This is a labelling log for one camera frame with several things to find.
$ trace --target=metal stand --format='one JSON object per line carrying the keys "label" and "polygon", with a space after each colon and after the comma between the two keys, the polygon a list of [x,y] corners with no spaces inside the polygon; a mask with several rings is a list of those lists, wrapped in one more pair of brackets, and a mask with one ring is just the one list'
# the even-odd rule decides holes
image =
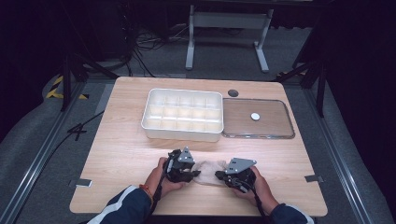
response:
{"label": "metal stand", "polygon": [[322,118],[324,118],[323,98],[326,85],[326,68],[323,61],[310,62],[300,65],[288,73],[282,73],[280,77],[272,80],[272,82],[283,82],[291,77],[302,73],[305,70],[307,70],[307,72],[303,79],[300,81],[300,86],[303,89],[311,89],[315,81],[318,79],[317,110],[318,114]]}
{"label": "metal stand", "polygon": [[218,13],[218,12],[195,12],[194,6],[190,6],[189,23],[189,46],[187,48],[186,69],[191,70],[194,58],[194,27],[224,27],[261,29],[259,41],[254,42],[254,48],[259,59],[260,67],[264,73],[269,72],[267,61],[265,61],[262,45],[267,36],[268,28],[273,15],[270,9],[266,14],[244,14],[244,13]]}
{"label": "metal stand", "polygon": [[111,71],[105,69],[100,64],[92,62],[79,54],[75,53],[75,54],[72,54],[71,56],[67,55],[64,58],[64,70],[63,70],[63,73],[64,73],[64,103],[62,105],[61,111],[65,111],[71,101],[71,92],[72,92],[71,75],[73,74],[73,76],[76,79],[76,82],[86,82],[89,77],[85,68],[83,67],[84,63],[111,79],[117,79],[119,77],[117,74],[114,74]]}

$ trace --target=metal rail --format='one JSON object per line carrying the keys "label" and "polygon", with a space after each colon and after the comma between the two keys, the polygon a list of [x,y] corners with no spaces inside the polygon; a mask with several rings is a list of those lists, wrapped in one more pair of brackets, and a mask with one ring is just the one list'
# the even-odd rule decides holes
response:
{"label": "metal rail", "polygon": [[22,182],[15,191],[13,197],[11,198],[6,210],[0,217],[0,224],[15,223],[19,213],[21,212],[24,204],[26,203],[29,195],[35,186],[35,182],[39,178],[41,172],[44,170],[47,161],[50,159],[51,154],[55,150],[55,140],[59,135],[64,122],[73,107],[73,104],[78,99],[79,95],[84,89],[85,83],[78,82],[72,92],[72,98],[70,105],[66,108],[64,112],[61,112],[56,118],[52,128],[49,131],[49,135],[45,139],[43,145],[39,149],[35,160],[32,162],[31,166],[27,170]]}
{"label": "metal rail", "polygon": [[315,114],[315,118],[320,126],[320,129],[323,132],[323,135],[326,139],[326,143],[329,149],[329,156],[332,160],[332,164],[337,172],[338,176],[340,177],[341,184],[346,192],[346,196],[349,199],[349,202],[352,206],[352,210],[355,213],[355,217],[359,221],[359,223],[366,224],[366,223],[374,223],[370,218],[363,201],[361,200],[361,194],[359,192],[358,187],[355,184],[355,180],[353,179],[352,174],[347,167],[346,162],[340,155],[337,149],[337,145],[334,143],[332,138],[332,133],[326,123],[326,120],[321,118],[318,114],[316,108],[316,99],[314,93],[311,90],[303,90],[304,96],[308,101],[312,112]]}

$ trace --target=black curtain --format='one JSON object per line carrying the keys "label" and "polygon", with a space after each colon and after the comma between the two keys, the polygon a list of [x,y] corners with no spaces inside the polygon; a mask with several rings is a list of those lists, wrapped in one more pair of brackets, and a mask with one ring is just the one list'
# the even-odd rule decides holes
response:
{"label": "black curtain", "polygon": [[396,5],[334,3],[337,9],[320,19],[299,60],[323,57],[345,124],[396,218]]}
{"label": "black curtain", "polygon": [[43,102],[42,89],[59,72],[57,35],[32,1],[0,7],[0,141],[24,115]]}

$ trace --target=black device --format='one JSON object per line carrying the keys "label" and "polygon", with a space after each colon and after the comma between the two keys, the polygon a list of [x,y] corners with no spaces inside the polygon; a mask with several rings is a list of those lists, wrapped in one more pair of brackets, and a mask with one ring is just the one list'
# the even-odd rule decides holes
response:
{"label": "black device", "polygon": [[254,189],[256,176],[250,169],[250,166],[256,163],[256,161],[252,160],[233,158],[228,168],[225,171],[216,171],[215,176],[219,180],[224,180],[225,185],[229,188],[247,193],[250,189]]}
{"label": "black device", "polygon": [[169,158],[163,167],[165,176],[168,180],[174,183],[190,182],[201,173],[201,171],[191,172],[191,168],[195,164],[195,161],[188,147],[184,147],[183,150],[175,149],[168,153],[168,155]]}

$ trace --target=sleeve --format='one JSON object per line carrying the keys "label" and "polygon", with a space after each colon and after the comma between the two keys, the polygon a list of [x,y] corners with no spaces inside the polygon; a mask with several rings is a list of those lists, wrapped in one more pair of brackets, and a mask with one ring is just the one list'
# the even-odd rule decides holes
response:
{"label": "sleeve", "polygon": [[150,207],[151,200],[147,193],[130,186],[111,199],[105,209],[88,224],[141,224],[149,215]]}
{"label": "sleeve", "polygon": [[275,224],[314,224],[314,220],[297,207],[284,203],[274,208],[270,218]]}

